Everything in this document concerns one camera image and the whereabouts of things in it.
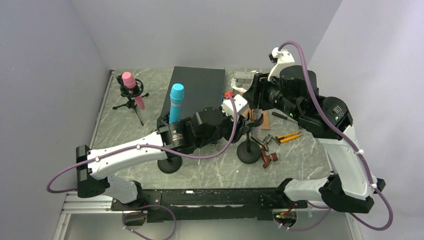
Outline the silver mesh glitter microphone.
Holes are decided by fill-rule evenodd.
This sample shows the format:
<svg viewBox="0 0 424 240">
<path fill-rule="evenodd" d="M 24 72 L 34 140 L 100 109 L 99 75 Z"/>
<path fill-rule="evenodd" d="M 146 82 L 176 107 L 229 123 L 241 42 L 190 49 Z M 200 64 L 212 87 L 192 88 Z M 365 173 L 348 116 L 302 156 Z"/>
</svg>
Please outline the silver mesh glitter microphone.
<svg viewBox="0 0 424 240">
<path fill-rule="evenodd" d="M 251 127 L 251 136 L 258 137 L 261 129 L 262 122 L 261 116 L 263 115 L 263 111 L 260 109 L 251 109 L 249 112 L 249 119 L 254 122 L 254 126 Z"/>
</svg>

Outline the black clip microphone stand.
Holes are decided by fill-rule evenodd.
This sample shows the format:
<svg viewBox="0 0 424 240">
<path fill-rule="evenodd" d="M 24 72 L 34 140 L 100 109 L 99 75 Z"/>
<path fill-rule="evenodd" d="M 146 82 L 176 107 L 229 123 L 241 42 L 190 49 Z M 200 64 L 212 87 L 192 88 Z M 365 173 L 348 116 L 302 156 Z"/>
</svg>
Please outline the black clip microphone stand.
<svg viewBox="0 0 424 240">
<path fill-rule="evenodd" d="M 244 124 L 242 132 L 246 134 L 246 140 L 241 142 L 237 147 L 237 157 L 245 164 L 254 164 L 261 158 L 260 146 L 252 141 L 251 131 L 253 128 L 260 127 L 264 122 L 263 114 L 257 120 L 247 120 Z"/>
</svg>

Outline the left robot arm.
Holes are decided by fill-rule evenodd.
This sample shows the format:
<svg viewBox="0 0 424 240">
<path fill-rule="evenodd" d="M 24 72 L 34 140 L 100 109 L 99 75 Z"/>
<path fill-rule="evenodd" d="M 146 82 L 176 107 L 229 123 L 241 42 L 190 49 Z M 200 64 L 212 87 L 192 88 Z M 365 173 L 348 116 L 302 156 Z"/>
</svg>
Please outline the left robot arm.
<svg viewBox="0 0 424 240">
<path fill-rule="evenodd" d="M 169 123 L 142 138 L 109 148 L 77 147 L 77 195 L 106 195 L 131 210 L 144 203 L 142 186 L 116 176 L 116 172 L 156 161 L 162 172 L 179 170 L 182 159 L 212 159 L 245 134 L 246 119 L 237 109 L 207 107 L 193 117 Z"/>
</svg>

